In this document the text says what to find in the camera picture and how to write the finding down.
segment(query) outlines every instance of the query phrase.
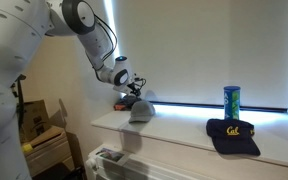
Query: wooden furniture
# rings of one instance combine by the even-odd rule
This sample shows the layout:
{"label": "wooden furniture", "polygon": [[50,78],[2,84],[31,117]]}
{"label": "wooden furniture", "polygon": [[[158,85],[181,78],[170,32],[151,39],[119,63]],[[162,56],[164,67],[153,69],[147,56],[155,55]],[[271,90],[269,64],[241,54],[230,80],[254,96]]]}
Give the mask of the wooden furniture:
{"label": "wooden furniture", "polygon": [[23,144],[27,165],[32,177],[62,163],[69,171],[75,169],[69,143],[63,128],[52,126],[32,141]]}

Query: white wall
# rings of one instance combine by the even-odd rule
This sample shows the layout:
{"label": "white wall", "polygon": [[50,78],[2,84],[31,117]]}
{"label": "white wall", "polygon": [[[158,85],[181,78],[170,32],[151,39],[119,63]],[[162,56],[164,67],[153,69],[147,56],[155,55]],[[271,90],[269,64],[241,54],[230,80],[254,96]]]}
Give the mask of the white wall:
{"label": "white wall", "polygon": [[[103,9],[99,1],[93,7]],[[85,161],[89,152],[108,143],[216,179],[288,179],[286,167],[92,127],[91,121],[113,110],[119,94],[97,81],[74,37],[45,38],[24,74],[25,100],[45,100],[51,120],[69,133],[77,161]]]}

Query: pringles can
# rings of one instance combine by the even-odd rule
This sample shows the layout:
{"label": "pringles can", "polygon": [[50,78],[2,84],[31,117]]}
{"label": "pringles can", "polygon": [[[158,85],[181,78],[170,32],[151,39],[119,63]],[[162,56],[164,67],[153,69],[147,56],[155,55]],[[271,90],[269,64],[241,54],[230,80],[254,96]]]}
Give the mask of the pringles can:
{"label": "pringles can", "polygon": [[239,86],[224,87],[224,119],[240,119],[240,91]]}

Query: cardboard box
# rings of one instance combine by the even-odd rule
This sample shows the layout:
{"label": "cardboard box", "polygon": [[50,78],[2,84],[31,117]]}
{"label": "cardboard box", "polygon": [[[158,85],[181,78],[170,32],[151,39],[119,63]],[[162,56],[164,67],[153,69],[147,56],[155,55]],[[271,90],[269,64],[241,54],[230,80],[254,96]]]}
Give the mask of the cardboard box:
{"label": "cardboard box", "polygon": [[28,142],[51,127],[44,100],[24,103],[24,118],[20,128],[21,142]]}

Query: white window sill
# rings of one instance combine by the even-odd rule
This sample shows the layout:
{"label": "white window sill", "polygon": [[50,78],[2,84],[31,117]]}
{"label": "white window sill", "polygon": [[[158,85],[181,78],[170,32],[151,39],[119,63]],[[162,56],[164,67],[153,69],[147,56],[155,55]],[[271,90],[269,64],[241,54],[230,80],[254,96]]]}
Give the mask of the white window sill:
{"label": "white window sill", "polygon": [[[210,118],[223,118],[224,110],[154,105],[156,115],[148,123],[128,123],[129,111],[113,111],[92,122],[93,126],[143,137],[213,150],[206,134]],[[255,126],[255,143],[261,151],[255,160],[288,166],[288,115],[241,111],[240,119]]]}

